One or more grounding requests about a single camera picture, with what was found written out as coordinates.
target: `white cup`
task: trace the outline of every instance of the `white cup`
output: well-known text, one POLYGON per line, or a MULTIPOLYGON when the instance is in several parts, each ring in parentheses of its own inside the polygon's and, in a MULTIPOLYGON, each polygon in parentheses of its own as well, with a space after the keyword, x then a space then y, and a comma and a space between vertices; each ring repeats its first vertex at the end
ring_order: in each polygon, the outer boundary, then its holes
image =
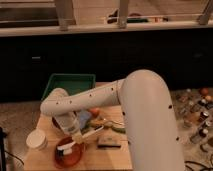
POLYGON ((42 150, 47 146, 46 135, 43 130, 35 129, 32 131, 26 140, 26 144, 29 148, 42 150))

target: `food item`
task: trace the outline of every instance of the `food item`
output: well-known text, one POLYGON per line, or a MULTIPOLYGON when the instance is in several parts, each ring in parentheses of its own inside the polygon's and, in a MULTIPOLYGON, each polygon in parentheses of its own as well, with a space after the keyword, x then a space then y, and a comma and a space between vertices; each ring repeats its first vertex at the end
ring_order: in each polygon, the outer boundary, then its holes
POLYGON ((92 114, 94 118, 96 118, 100 114, 100 108, 98 107, 88 109, 88 111, 92 114))
POLYGON ((208 90, 208 88, 201 88, 200 89, 200 94, 202 95, 202 96, 207 96, 208 94, 209 94, 209 90, 208 90))
POLYGON ((206 99, 207 102, 211 102, 212 101, 212 96, 207 95, 207 96, 205 96, 205 99, 206 99))

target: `green tray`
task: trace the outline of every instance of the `green tray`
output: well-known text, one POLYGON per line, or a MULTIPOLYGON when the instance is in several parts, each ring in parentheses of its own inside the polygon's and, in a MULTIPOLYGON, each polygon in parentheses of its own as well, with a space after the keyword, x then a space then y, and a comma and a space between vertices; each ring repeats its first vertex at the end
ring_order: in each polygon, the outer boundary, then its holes
POLYGON ((43 93, 42 100, 55 88, 63 88, 69 95, 74 95, 93 87, 95 87, 94 74, 52 74, 43 93))

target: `red bowl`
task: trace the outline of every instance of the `red bowl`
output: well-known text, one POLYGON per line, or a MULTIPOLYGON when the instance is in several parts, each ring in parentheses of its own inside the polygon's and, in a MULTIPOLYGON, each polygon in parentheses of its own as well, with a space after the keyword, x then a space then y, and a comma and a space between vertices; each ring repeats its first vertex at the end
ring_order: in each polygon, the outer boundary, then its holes
MULTIPOLYGON (((72 142, 72 138, 71 137, 67 137, 62 139, 57 146, 61 146, 67 143, 71 143, 72 142)), ((55 148, 54 151, 54 163, 55 166, 57 168, 63 169, 63 168, 68 168, 71 166, 74 166, 75 164, 77 164, 82 155, 83 155, 83 151, 85 149, 85 144, 75 144, 72 146, 72 153, 65 155, 65 156, 60 156, 57 152, 57 146, 55 148)))

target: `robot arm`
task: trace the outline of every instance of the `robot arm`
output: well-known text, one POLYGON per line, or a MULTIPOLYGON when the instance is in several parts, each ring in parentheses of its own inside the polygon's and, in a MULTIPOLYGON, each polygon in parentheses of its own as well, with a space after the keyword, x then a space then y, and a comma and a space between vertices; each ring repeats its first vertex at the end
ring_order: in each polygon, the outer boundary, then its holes
POLYGON ((60 116, 91 107, 121 105, 134 171, 184 171, 176 119, 163 79, 148 70, 74 96, 47 98, 42 114, 60 116))

